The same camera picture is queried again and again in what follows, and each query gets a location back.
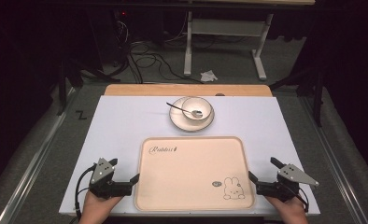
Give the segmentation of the cream bowl with dark rim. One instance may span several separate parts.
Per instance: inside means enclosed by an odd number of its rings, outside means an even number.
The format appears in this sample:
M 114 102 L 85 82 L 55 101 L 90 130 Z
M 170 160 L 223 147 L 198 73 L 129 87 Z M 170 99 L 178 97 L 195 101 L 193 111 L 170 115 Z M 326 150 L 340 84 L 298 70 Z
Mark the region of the cream bowl with dark rim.
M 191 120 L 205 120 L 207 119 L 212 113 L 212 106 L 211 104 L 204 98 L 201 97 L 189 97 L 187 98 L 181 108 L 186 109 L 187 111 L 192 110 L 199 110 L 203 113 L 203 116 L 200 119 L 195 118 L 190 112 L 183 112 L 183 115 L 187 119 Z

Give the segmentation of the cream round plate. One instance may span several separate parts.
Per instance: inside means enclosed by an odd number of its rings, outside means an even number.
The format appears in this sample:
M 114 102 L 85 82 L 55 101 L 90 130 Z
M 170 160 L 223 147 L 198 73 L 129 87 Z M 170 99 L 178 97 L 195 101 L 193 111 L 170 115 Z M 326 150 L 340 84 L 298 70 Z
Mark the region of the cream round plate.
M 181 107 L 183 102 L 189 97 L 190 96 L 181 97 L 178 100 L 176 100 L 175 102 L 173 102 L 173 105 Z M 185 132 L 198 132 L 198 131 L 201 131 L 202 129 L 205 129 L 206 127 L 208 127 L 213 122 L 213 119 L 215 117 L 215 112 L 214 112 L 214 108 L 212 106 L 212 113 L 207 119 L 205 119 L 205 120 L 191 120 L 191 119 L 187 119 L 187 118 L 184 117 L 183 111 L 171 107 L 170 110 L 169 110 L 169 117 L 170 117 L 170 120 L 179 129 L 181 129 Z

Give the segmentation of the person's right hand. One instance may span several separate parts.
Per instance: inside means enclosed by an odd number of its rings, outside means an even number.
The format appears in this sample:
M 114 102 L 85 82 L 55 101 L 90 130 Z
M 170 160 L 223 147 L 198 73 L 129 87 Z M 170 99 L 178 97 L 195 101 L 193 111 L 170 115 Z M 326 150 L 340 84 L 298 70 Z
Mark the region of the person's right hand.
M 265 199 L 277 210 L 285 224 L 308 224 L 304 204 L 298 198 L 285 202 L 268 196 Z

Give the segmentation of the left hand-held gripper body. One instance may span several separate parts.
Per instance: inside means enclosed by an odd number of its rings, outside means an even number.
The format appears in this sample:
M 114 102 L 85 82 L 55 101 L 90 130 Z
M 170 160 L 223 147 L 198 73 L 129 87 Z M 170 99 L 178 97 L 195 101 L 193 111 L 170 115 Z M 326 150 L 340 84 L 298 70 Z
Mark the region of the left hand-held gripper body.
M 95 169 L 89 183 L 89 191 L 96 197 L 109 199 L 112 197 L 124 197 L 132 194 L 133 185 L 130 181 L 116 182 L 112 180 L 115 174 L 115 165 L 100 158 L 95 164 Z

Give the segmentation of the white table sheet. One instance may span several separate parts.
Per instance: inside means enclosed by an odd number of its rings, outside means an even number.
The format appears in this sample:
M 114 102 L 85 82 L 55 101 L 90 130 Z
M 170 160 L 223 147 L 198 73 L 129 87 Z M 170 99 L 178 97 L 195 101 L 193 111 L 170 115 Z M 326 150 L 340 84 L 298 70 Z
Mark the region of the white table sheet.
M 234 136 L 242 141 L 248 171 L 265 182 L 276 181 L 278 168 L 270 159 L 300 166 L 297 151 L 274 97 L 209 96 L 213 106 L 213 122 L 198 132 L 179 129 L 169 117 L 170 105 L 180 96 L 103 96 L 96 107 L 78 161 L 65 192 L 60 211 L 74 214 L 75 203 L 84 200 L 78 189 L 89 186 L 92 174 L 88 168 L 100 158 L 118 159 L 113 176 L 116 182 L 127 182 L 139 174 L 143 142 L 149 138 L 165 137 L 224 137 Z M 268 216 L 275 208 L 255 193 L 255 203 L 248 209 L 207 211 L 141 211 L 135 205 L 135 190 L 113 209 L 115 216 Z

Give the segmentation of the crumpled white paper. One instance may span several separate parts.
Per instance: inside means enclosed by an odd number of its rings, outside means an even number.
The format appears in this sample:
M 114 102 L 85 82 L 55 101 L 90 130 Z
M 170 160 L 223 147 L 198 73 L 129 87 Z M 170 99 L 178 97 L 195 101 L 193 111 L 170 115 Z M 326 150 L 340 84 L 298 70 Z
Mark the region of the crumpled white paper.
M 203 82 L 213 82 L 215 80 L 217 80 L 218 78 L 216 77 L 216 75 L 213 73 L 212 70 L 209 70 L 209 71 L 206 71 L 206 72 L 203 72 L 201 74 L 201 80 Z

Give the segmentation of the metal spoon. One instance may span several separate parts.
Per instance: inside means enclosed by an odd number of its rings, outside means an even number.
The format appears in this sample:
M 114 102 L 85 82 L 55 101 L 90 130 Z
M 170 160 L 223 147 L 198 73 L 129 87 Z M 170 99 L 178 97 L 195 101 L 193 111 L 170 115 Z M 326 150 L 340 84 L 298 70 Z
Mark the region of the metal spoon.
M 186 112 L 186 111 L 187 111 L 186 109 L 183 109 L 183 108 L 178 107 L 178 106 L 176 106 L 176 105 L 172 105 L 172 104 L 168 104 L 168 105 L 170 105 L 170 106 L 171 106 L 171 107 L 173 107 L 173 108 L 179 109 L 179 110 L 181 110 L 181 111 L 183 111 L 183 112 Z M 200 118 L 203 116 L 203 113 L 202 113 L 201 111 L 199 111 L 199 110 L 192 110 L 190 113 L 191 113 L 195 118 L 197 118 L 197 119 L 200 119 Z

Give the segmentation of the aluminium floor rail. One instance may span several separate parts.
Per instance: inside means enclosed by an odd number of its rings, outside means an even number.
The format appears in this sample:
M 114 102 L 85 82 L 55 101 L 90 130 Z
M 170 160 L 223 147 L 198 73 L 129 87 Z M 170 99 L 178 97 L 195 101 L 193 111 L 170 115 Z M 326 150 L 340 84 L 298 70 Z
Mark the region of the aluminium floor rail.
M 305 114 L 310 119 L 313 129 L 315 130 L 318 140 L 322 145 L 322 151 L 326 160 L 328 161 L 330 170 L 333 175 L 333 179 L 340 191 L 340 195 L 346 204 L 346 207 L 351 214 L 352 219 L 355 224 L 368 224 L 368 217 L 365 214 L 365 210 L 361 207 L 359 199 L 355 193 L 355 190 L 349 183 L 347 176 L 344 174 L 338 159 L 333 153 L 333 148 L 328 141 L 327 135 L 322 130 L 322 127 L 317 124 L 313 118 L 313 110 L 309 100 L 306 97 L 299 98 L 300 104 L 304 108 Z
M 50 145 L 66 116 L 60 107 L 58 91 L 54 102 L 20 143 L 0 177 L 0 224 L 12 224 L 21 210 L 42 166 L 50 153 Z

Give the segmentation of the beige tray with rabbit print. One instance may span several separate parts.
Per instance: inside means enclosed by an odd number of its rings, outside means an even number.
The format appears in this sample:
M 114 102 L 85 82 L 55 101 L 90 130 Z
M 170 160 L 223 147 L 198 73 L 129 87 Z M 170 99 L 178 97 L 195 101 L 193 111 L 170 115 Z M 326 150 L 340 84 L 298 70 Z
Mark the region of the beige tray with rabbit print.
M 245 150 L 234 136 L 149 138 L 138 172 L 141 211 L 241 210 L 255 203 Z

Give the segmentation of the white metal desk frame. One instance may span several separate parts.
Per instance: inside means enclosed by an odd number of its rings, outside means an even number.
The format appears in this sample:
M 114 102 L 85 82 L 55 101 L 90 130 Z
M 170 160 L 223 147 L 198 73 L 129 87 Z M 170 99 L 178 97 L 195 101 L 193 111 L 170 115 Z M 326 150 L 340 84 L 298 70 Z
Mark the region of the white metal desk frame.
M 266 37 L 269 33 L 274 15 L 268 14 L 264 21 L 232 21 L 214 19 L 194 19 L 192 12 L 187 13 L 186 50 L 184 56 L 184 75 L 191 75 L 192 36 L 193 35 L 230 35 L 258 37 L 259 44 L 251 51 L 259 80 L 266 80 L 261 54 Z

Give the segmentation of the wooden table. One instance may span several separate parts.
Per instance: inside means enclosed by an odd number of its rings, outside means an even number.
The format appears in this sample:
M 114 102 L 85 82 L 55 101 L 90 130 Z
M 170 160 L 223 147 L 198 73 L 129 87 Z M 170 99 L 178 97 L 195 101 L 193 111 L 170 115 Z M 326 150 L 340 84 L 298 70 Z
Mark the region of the wooden table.
M 266 85 L 238 84 L 111 84 L 108 96 L 265 96 L 272 97 Z

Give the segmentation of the person's left hand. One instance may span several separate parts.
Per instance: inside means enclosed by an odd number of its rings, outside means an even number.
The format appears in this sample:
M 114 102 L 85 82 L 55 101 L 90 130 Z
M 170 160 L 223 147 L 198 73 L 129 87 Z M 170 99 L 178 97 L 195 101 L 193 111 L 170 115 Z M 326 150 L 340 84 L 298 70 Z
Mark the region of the person's left hand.
M 88 191 L 83 204 L 83 211 L 78 224 L 103 224 L 112 209 L 121 201 L 121 197 L 103 199 Z

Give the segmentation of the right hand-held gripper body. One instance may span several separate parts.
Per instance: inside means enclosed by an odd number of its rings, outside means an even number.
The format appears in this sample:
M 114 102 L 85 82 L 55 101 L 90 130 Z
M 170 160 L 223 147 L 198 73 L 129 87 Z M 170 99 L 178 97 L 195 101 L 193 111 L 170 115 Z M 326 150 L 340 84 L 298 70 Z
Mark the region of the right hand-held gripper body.
M 298 198 L 301 184 L 319 186 L 316 179 L 291 163 L 278 165 L 275 182 L 265 182 L 255 178 L 257 194 L 277 198 L 281 202 L 286 202 L 294 197 Z

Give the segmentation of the black metal stand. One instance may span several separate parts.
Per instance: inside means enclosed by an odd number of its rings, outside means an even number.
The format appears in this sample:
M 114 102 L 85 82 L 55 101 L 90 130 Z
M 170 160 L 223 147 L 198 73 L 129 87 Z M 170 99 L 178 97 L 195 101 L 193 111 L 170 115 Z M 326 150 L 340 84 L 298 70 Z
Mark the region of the black metal stand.
M 61 116 L 68 106 L 68 93 L 66 90 L 66 81 L 69 81 L 73 88 L 81 88 L 83 86 L 83 80 L 80 77 L 80 72 L 84 70 L 90 73 L 94 77 L 100 78 L 103 81 L 111 83 L 120 83 L 120 80 L 104 74 L 102 71 L 89 67 L 88 65 L 81 63 L 75 59 L 61 60 L 59 65 L 58 75 L 58 96 L 59 96 L 59 110 L 58 116 Z
M 284 77 L 279 81 L 269 85 L 271 91 L 276 90 L 282 86 L 296 84 L 296 94 L 300 97 L 312 98 L 312 118 L 316 124 L 321 126 L 321 106 L 322 90 L 323 90 L 323 72 L 315 67 L 305 68 L 304 70 L 294 73 L 288 77 Z

